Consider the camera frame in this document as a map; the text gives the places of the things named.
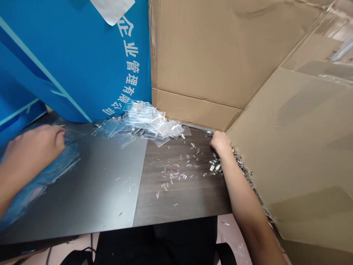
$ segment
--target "blue display board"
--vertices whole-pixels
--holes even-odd
[[[0,40],[3,38],[4,32],[0,28]],[[44,115],[47,109],[12,74],[8,65],[17,65],[19,59],[1,41],[0,58],[0,146],[3,146],[20,130]]]
[[[2,0],[0,27],[17,58],[0,54],[0,65],[68,121],[122,114],[128,99],[151,102],[148,0],[115,26],[88,0]]]

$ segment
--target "wrist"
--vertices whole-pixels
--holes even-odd
[[[234,157],[233,150],[230,146],[224,146],[222,148],[219,148],[216,150],[218,156],[220,159],[228,158],[228,157]]]
[[[0,165],[0,189],[4,193],[15,196],[27,185],[23,179],[25,178],[21,170],[17,170],[17,168],[11,169],[5,164]]]

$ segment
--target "hand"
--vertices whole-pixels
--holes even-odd
[[[42,125],[10,141],[0,165],[2,184],[20,191],[65,149],[65,130],[58,125]]]
[[[229,153],[229,151],[232,152],[232,141],[225,132],[215,131],[210,145],[216,150],[220,157],[225,153]]]

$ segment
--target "black strap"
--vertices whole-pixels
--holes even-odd
[[[216,244],[216,251],[222,265],[236,265],[234,253],[228,243]]]
[[[87,261],[87,265],[93,265],[92,252],[84,250],[74,250],[66,256],[61,265],[82,265]]]

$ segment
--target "black pants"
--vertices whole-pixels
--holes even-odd
[[[212,265],[217,216],[102,232],[96,265]]]

